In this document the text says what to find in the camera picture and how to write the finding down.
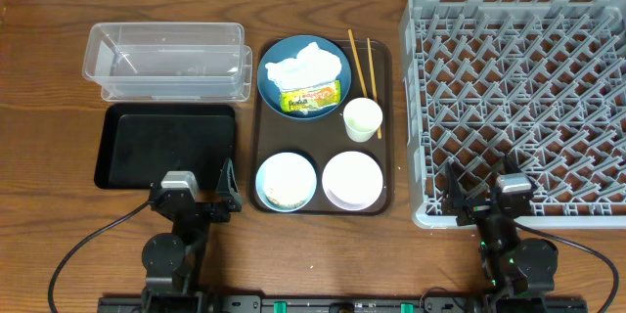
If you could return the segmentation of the dark blue plate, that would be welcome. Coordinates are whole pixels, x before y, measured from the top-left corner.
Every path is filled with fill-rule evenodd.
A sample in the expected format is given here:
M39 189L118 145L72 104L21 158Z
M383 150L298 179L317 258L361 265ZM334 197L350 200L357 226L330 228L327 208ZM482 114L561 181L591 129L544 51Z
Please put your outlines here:
M326 107L320 111L306 113L283 112L280 107L280 95L283 92L279 90L274 82L268 79L265 65L267 63L278 63L287 58L294 58L301 49L306 47L311 42L316 42L321 49L327 50L340 58L342 70L339 76L335 79L340 82L340 102L337 105ZM280 39L267 49L258 66L257 88L262 100L273 111L292 119L313 120L330 114L336 110L341 103L343 103L352 88L352 79L353 68L351 67L351 62L348 59L347 41L345 39L330 40L317 35L301 34Z

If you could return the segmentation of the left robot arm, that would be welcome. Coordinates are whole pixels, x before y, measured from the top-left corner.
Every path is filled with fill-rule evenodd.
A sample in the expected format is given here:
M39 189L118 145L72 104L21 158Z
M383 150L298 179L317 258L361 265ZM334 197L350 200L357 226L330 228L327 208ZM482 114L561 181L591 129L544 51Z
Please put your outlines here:
M215 188L216 201L199 201L191 171L169 171L152 186L148 206L172 222L168 233L150 238L142 250L146 286L142 312L218 312L220 299L199 284L201 266L213 223L226 223L242 210L233 162L224 161Z

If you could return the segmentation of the white tissue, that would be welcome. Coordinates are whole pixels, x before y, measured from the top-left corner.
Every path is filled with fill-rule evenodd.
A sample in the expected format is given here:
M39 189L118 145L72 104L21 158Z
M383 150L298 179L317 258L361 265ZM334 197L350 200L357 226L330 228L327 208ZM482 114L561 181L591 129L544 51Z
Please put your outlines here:
M318 86L335 81L342 70L339 56L309 43L294 58L267 63L267 77L281 92Z

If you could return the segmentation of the white paper cup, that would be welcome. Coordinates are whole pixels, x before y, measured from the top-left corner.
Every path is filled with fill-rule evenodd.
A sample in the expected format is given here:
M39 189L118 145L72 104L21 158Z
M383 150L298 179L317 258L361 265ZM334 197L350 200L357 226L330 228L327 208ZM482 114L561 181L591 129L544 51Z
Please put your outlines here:
M342 116L348 137L357 143L367 142L378 132L383 120L379 104L368 98L351 100Z

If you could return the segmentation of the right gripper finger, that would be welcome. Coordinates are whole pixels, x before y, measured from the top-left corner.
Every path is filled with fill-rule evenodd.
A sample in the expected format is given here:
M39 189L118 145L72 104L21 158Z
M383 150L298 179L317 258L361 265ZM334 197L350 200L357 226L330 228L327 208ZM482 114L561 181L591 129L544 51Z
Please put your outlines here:
M510 156L503 157L503 167L506 175L521 173L519 166Z
M451 163L445 164L445 178L443 208L445 210L462 210L467 204L467 194L462 190Z

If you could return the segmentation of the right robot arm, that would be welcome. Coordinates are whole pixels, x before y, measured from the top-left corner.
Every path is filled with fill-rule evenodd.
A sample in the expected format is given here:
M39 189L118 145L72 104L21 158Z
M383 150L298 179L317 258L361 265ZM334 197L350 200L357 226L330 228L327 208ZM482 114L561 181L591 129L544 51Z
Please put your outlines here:
M453 166L445 165L443 209L459 227L474 225L479 253L493 288L467 300L466 312L546 312L545 294L555 288L558 249L548 240L522 239L515 220L530 212L537 186L508 157L485 199L462 190Z

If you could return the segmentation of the yellow green snack wrapper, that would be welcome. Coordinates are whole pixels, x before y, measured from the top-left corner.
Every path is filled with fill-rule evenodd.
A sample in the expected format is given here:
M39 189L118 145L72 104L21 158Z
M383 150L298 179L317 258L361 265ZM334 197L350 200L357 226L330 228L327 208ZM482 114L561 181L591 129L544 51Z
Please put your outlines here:
M337 105L341 98L338 80L317 86L283 92L280 107L283 112L314 112Z

